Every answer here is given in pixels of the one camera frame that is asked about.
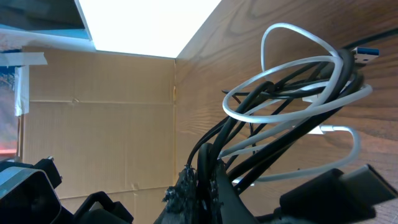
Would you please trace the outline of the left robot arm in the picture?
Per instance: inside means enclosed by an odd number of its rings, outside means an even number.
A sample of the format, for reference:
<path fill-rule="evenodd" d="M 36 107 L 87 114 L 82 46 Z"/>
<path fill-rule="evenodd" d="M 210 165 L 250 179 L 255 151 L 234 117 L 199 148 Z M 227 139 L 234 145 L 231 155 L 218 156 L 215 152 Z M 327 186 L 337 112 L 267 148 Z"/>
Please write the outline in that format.
<path fill-rule="evenodd" d="M 51 158 L 38 163 L 1 162 L 2 223 L 132 223 L 121 202 L 104 192 L 89 195 L 75 213 L 60 203 L 61 176 Z M 375 205 L 393 200 L 393 189 L 371 166 L 345 174 L 332 169 L 280 198 L 273 213 L 255 217 L 234 192 L 222 167 L 210 190 L 199 193 L 184 169 L 165 195 L 157 223 L 356 223 L 376 216 Z"/>

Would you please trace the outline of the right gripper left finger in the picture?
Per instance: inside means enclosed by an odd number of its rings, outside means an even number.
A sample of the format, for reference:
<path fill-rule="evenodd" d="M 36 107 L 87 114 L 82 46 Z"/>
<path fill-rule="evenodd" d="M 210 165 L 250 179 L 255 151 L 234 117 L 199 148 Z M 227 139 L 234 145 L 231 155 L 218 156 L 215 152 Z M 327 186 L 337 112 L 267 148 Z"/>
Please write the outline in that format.
<path fill-rule="evenodd" d="M 174 186 L 169 187 L 162 199 L 165 208 L 154 224 L 194 224 L 198 223 L 197 175 L 189 165 L 178 174 Z"/>

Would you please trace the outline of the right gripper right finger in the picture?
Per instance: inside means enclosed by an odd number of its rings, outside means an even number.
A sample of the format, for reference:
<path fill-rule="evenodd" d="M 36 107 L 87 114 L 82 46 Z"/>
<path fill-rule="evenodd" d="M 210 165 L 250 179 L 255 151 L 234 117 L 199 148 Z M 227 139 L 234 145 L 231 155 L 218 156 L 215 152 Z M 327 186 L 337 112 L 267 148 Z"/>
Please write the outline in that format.
<path fill-rule="evenodd" d="M 221 161 L 215 165 L 210 186 L 211 208 L 215 223 L 259 224 L 237 195 Z"/>

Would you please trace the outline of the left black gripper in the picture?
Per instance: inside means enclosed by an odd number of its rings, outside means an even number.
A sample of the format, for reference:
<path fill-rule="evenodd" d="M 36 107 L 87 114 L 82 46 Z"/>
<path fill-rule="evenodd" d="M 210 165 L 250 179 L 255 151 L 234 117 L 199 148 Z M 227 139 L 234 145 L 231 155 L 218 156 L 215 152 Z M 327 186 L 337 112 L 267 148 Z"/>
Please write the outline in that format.
<path fill-rule="evenodd" d="M 62 183 L 62 177 L 59 174 L 52 157 L 41 159 L 34 165 L 21 162 L 1 162 L 1 171 L 7 169 L 8 167 L 25 167 L 44 171 L 47 174 L 54 191 Z M 59 216 L 51 224 L 132 223 L 134 220 L 134 217 L 127 211 L 121 202 L 112 201 L 104 192 L 96 192 L 89 195 L 75 213 L 68 211 L 62 205 L 62 203 L 61 206 L 62 210 Z"/>

